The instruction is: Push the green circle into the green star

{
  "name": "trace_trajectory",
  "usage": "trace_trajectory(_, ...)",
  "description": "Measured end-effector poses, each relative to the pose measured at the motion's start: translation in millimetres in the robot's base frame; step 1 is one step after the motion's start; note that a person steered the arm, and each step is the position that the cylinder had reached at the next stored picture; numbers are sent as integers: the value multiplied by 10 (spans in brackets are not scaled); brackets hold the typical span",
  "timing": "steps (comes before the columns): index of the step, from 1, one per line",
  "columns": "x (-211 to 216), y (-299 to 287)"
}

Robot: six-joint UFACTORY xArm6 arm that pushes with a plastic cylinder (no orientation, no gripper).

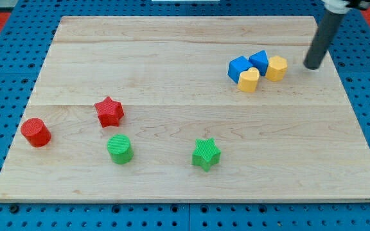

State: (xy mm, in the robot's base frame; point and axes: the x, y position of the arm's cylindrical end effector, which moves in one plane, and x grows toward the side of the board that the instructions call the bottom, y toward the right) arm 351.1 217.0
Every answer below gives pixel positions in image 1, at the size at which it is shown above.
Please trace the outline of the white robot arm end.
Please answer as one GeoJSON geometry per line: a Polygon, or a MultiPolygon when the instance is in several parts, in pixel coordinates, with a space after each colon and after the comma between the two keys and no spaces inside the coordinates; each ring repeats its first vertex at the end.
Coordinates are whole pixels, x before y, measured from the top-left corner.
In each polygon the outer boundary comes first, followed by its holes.
{"type": "Polygon", "coordinates": [[[325,9],[331,13],[347,14],[351,9],[367,10],[370,0],[322,0],[325,9]]]}

